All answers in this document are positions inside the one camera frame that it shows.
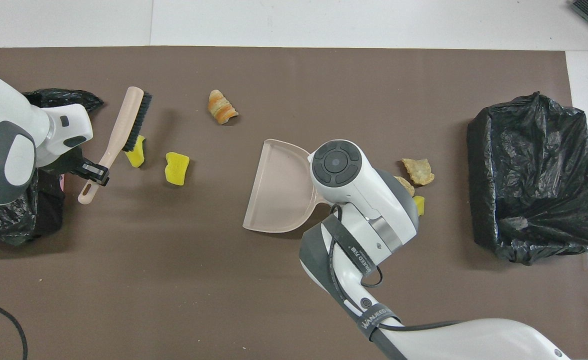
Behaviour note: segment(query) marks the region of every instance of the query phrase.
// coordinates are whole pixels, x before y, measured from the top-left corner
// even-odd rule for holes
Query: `black bristles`
[[[136,120],[134,120],[134,125],[132,125],[132,130],[129,132],[129,137],[127,137],[125,146],[123,146],[123,151],[134,150],[134,146],[136,145],[136,139],[139,137],[139,133],[141,132],[141,126],[143,126],[143,120],[145,120],[145,114],[147,114],[151,102],[152,94],[148,92],[143,92],[143,98],[141,99],[140,106],[138,107]]]

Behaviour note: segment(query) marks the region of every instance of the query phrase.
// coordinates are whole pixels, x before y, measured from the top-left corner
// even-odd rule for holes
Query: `circular button pad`
[[[356,178],[362,162],[361,152],[351,142],[329,141],[314,153],[312,173],[326,187],[342,187]]]

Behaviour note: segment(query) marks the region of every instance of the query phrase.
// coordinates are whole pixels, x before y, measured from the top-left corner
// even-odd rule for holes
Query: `food item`
[[[145,155],[143,155],[143,141],[145,141],[145,136],[138,135],[138,137],[136,137],[136,144],[134,144],[134,150],[125,151],[125,155],[127,155],[127,159],[133,167],[140,167],[143,162],[145,162]]]
[[[230,120],[231,117],[237,116],[239,113],[237,112],[230,101],[223,96],[223,94],[218,91],[217,89],[212,90],[209,93],[209,103],[207,104],[207,109],[209,113],[216,119],[219,125],[223,125]]]
[[[401,183],[401,185],[403,185],[403,187],[406,189],[406,191],[408,193],[410,193],[410,196],[414,196],[415,194],[415,189],[412,186],[412,184],[410,184],[410,182],[408,180],[406,180],[406,178],[402,177],[402,176],[394,176],[396,178],[396,180],[398,180],[399,183]]]
[[[428,185],[434,181],[432,167],[427,159],[412,160],[403,159],[403,164],[415,185]]]
[[[165,180],[170,184],[182,187],[185,184],[185,172],[190,164],[190,158],[180,153],[168,152],[165,159],[167,160]]]
[[[423,196],[414,196],[412,198],[416,203],[416,210],[418,210],[418,216],[422,217],[425,214],[425,198]]]

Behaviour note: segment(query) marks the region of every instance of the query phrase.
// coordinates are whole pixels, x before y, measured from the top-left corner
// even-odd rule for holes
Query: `brush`
[[[116,117],[114,128],[109,136],[109,142],[105,153],[100,158],[98,165],[110,168],[116,160],[116,155],[121,150],[132,151],[136,145],[136,139],[141,132],[143,119],[148,112],[152,95],[135,86],[130,86],[125,92],[125,98],[120,106],[120,111]],[[84,205],[92,203],[99,184],[88,180],[83,186],[83,190],[78,195],[78,202]]]

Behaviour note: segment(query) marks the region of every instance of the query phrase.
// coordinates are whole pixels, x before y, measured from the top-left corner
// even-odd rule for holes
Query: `yellow sponge piece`
[[[143,155],[143,141],[145,141],[145,136],[138,135],[134,150],[125,151],[125,155],[127,155],[127,159],[133,167],[140,167],[143,162],[145,162],[145,155]]]
[[[183,186],[185,184],[185,171],[190,164],[190,158],[176,152],[168,152],[165,155],[167,166],[165,167],[165,179],[168,183]]]
[[[425,214],[425,198],[423,196],[414,196],[412,198],[416,203],[416,209],[418,210],[418,216],[422,217]]]

